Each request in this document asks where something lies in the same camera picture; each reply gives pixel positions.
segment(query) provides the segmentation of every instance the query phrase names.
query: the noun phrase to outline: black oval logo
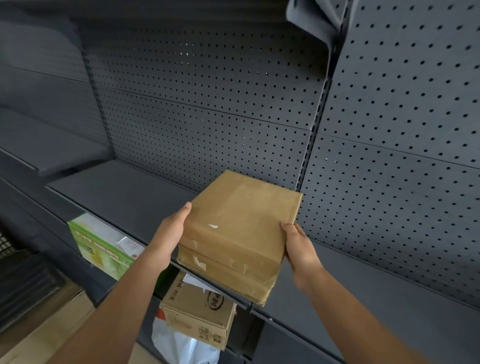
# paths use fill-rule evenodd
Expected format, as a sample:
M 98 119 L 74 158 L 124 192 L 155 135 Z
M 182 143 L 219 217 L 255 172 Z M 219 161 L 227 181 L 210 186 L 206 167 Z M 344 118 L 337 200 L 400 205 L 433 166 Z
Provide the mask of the black oval logo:
M 224 301 L 225 297 L 222 294 L 212 291 L 208 293 L 208 307 L 210 307 L 210 309 L 214 311 L 219 310 L 220 307 L 222 307 Z

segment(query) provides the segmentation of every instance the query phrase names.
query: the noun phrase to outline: green box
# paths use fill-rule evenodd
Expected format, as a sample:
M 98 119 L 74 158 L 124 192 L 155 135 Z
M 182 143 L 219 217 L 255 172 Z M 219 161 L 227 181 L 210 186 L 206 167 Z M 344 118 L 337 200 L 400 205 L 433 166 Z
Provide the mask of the green box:
M 145 246 L 126 237 L 90 214 L 83 214 L 68 222 L 82 257 L 119 280 Z M 156 287 L 172 274 L 168 267 L 158 277 Z

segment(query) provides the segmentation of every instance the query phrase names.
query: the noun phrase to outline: person's right hand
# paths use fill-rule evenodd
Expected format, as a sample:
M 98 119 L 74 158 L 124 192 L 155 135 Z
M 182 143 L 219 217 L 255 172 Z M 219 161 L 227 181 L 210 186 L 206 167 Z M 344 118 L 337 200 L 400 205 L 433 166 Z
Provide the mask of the person's right hand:
M 293 280 L 304 291 L 310 276 L 323 269 L 322 263 L 299 224 L 282 223 L 282 229 L 287 233 L 287 259 L 292 267 Z

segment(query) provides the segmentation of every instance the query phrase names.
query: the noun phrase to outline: upper shelf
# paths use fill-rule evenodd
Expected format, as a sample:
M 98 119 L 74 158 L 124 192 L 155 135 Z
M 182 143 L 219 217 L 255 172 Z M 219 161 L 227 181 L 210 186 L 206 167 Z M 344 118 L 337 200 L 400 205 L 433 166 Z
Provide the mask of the upper shelf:
M 40 176 L 110 158 L 105 146 L 7 108 L 0 108 L 0 150 Z
M 193 191 L 116 160 L 51 182 L 48 188 L 145 245 L 150 243 L 164 218 L 197 196 Z M 176 256 L 174 251 L 172 263 L 186 270 L 178 265 Z M 223 291 L 242 307 L 251 304 L 218 285 L 205 283 Z
M 327 246 L 314 246 L 327 271 L 408 346 L 434 363 L 480 362 L 479 311 Z M 341 358 L 312 304 L 295 286 L 287 262 L 265 307 L 253 310 Z

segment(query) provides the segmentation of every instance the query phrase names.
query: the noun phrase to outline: white plastic bag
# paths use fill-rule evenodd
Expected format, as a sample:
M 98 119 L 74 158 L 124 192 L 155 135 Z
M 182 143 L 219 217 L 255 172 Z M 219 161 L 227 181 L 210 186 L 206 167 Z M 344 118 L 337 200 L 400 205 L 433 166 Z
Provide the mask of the white plastic bag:
M 220 349 L 173 331 L 161 308 L 153 320 L 152 341 L 168 364 L 217 364 Z

